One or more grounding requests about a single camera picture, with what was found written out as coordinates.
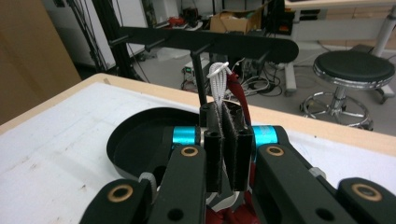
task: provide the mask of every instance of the screw hole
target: screw hole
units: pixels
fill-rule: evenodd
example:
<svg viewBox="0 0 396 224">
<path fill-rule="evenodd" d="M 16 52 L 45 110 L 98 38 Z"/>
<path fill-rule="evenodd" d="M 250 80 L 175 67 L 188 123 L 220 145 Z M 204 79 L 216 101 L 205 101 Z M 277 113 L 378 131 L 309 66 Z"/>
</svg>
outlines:
<svg viewBox="0 0 396 224">
<path fill-rule="evenodd" d="M 174 208 L 168 212 L 168 218 L 172 221 L 179 221 L 183 218 L 183 211 L 178 208 Z"/>
<path fill-rule="evenodd" d="M 319 208 L 319 209 L 317 209 L 316 212 L 317 212 L 317 215 L 323 220 L 326 220 L 326 221 L 334 220 L 334 215 L 331 212 L 329 212 L 329 210 L 327 210 L 327 209 Z"/>
</svg>

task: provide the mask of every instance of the metal rod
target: metal rod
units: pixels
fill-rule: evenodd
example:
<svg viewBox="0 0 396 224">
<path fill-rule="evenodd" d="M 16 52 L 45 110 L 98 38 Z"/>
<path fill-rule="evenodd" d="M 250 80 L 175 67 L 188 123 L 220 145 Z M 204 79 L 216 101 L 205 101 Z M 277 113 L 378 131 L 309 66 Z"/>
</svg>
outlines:
<svg viewBox="0 0 396 224">
<path fill-rule="evenodd" d="M 213 44 L 210 43 L 210 44 L 207 44 L 207 45 L 201 47 L 200 49 L 191 51 L 191 56 L 192 56 L 192 55 L 193 55 L 193 56 L 200 55 L 202 52 L 204 52 L 206 49 L 210 48 L 212 45 L 213 45 Z"/>
<path fill-rule="evenodd" d="M 109 41 L 108 41 L 108 45 L 109 45 L 111 48 L 113 48 L 114 46 L 116 46 L 116 45 L 118 45 L 118 44 L 120 44 L 120 43 L 126 42 L 128 39 L 129 39 L 129 36 L 128 36 L 128 35 L 125 35 L 125 36 L 120 37 L 120 38 L 117 38 L 117 39 L 115 39 L 115 40 L 109 40 Z"/>
<path fill-rule="evenodd" d="M 204 83 L 204 75 L 202 72 L 202 65 L 201 65 L 201 56 L 195 52 L 191 52 L 190 54 L 192 65 L 194 67 L 195 79 L 197 82 L 198 88 L 198 96 L 199 102 L 201 105 L 205 105 L 207 103 L 206 94 L 205 94 L 205 83 Z"/>
<path fill-rule="evenodd" d="M 152 43 L 152 44 L 146 45 L 146 46 L 145 46 L 145 50 L 146 50 L 147 52 L 150 52 L 153 48 L 155 48 L 155 47 L 161 45 L 161 43 L 163 43 L 163 42 L 165 42 L 165 41 L 166 41 L 165 38 L 159 39 L 159 40 L 155 41 L 155 42 Z"/>
</svg>

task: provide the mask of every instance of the white cable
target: white cable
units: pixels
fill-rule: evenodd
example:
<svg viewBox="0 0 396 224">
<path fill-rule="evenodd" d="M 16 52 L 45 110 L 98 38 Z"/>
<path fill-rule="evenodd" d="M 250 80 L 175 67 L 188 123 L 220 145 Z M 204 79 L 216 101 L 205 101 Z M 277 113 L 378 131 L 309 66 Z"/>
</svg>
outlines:
<svg viewBox="0 0 396 224">
<path fill-rule="evenodd" d="M 233 193 L 233 195 L 231 195 L 228 198 L 225 198 L 224 200 L 222 200 L 221 202 L 219 202 L 218 204 L 216 204 L 215 206 L 212 207 L 213 211 L 218 212 L 221 209 L 224 208 L 229 208 L 231 206 L 233 206 L 236 202 L 236 200 L 238 199 L 240 191 L 235 191 Z"/>
<path fill-rule="evenodd" d="M 228 68 L 228 63 L 213 63 L 209 67 L 210 78 L 210 89 L 212 90 L 212 96 L 215 99 L 215 103 L 218 106 L 219 118 L 222 118 L 222 102 L 227 87 L 227 74 L 230 75 L 232 72 Z"/>
<path fill-rule="evenodd" d="M 155 180 L 155 176 L 152 173 L 149 172 L 143 172 L 139 176 L 139 183 L 143 180 L 147 179 L 151 185 L 151 197 L 152 197 L 152 202 L 155 202 L 155 199 L 157 198 L 157 181 Z"/>
<path fill-rule="evenodd" d="M 210 204 L 213 199 L 215 199 L 216 195 L 218 195 L 216 192 L 211 193 L 210 196 L 206 199 L 206 204 Z"/>
<path fill-rule="evenodd" d="M 244 60 L 245 60 L 245 58 L 243 58 L 243 59 L 239 60 L 238 62 L 236 62 L 236 63 L 233 65 L 233 69 L 234 69 L 237 65 L 239 65 L 242 61 L 244 61 Z"/>
</svg>

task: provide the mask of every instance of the brass screw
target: brass screw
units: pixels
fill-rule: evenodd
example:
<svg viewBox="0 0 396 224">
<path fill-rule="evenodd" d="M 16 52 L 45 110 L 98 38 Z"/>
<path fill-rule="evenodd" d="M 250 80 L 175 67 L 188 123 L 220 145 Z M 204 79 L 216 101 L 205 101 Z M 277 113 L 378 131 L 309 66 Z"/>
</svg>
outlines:
<svg viewBox="0 0 396 224">
<path fill-rule="evenodd" d="M 122 195 L 118 195 L 116 192 L 118 190 L 126 190 L 125 192 L 123 192 Z M 134 189 L 127 184 L 123 184 L 123 185 L 118 185 L 115 188 L 113 188 L 108 194 L 107 194 L 107 198 L 109 201 L 113 202 L 113 203 L 120 203 L 123 202 L 125 200 L 127 200 L 129 197 L 131 197 L 131 195 L 134 193 Z"/>
<path fill-rule="evenodd" d="M 372 202 L 379 202 L 382 200 L 381 193 L 371 186 L 365 184 L 353 184 L 352 190 L 365 200 Z"/>
</svg>

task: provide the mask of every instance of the cardboard box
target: cardboard box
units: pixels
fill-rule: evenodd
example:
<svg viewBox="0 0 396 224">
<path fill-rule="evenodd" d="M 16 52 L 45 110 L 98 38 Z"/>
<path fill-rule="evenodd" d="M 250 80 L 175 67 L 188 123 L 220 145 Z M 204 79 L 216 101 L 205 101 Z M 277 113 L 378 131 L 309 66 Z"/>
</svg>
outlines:
<svg viewBox="0 0 396 224">
<path fill-rule="evenodd" d="M 0 1 L 0 124 L 81 81 L 40 0 Z"/>
<path fill-rule="evenodd" d="M 262 10 L 267 4 L 251 11 L 223 11 L 210 19 L 210 31 L 226 33 L 239 31 L 246 34 L 248 31 L 262 28 Z"/>
</svg>

